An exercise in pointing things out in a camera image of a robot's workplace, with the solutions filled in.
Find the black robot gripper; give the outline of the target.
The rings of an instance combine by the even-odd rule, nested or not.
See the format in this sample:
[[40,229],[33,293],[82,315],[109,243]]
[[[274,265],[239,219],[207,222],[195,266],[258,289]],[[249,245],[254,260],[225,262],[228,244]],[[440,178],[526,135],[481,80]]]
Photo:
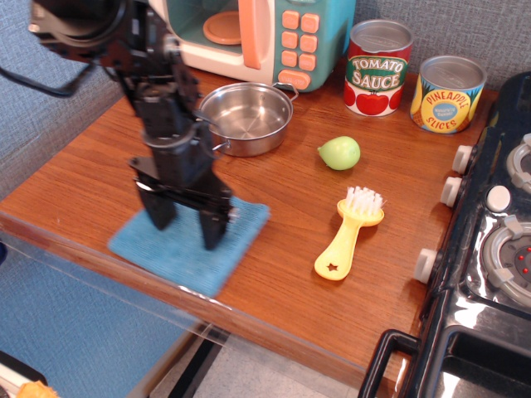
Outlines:
[[129,160],[140,201],[153,225],[166,229],[177,215],[174,205],[199,211],[205,248],[214,250],[234,217],[231,189],[213,172],[215,156],[207,124],[193,124],[183,135],[144,135],[149,157]]

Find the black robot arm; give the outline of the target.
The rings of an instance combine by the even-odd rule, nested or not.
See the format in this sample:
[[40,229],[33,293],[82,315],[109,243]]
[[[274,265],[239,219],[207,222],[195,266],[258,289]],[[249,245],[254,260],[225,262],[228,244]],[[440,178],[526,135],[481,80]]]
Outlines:
[[97,67],[117,81],[144,127],[147,158],[133,158],[136,187],[152,223],[165,229],[177,205],[198,212],[207,249],[224,236],[231,189],[214,173],[211,121],[197,108],[197,79],[178,39],[146,1],[34,1],[29,30],[50,51],[84,64],[59,88],[2,75],[57,98],[71,97]]

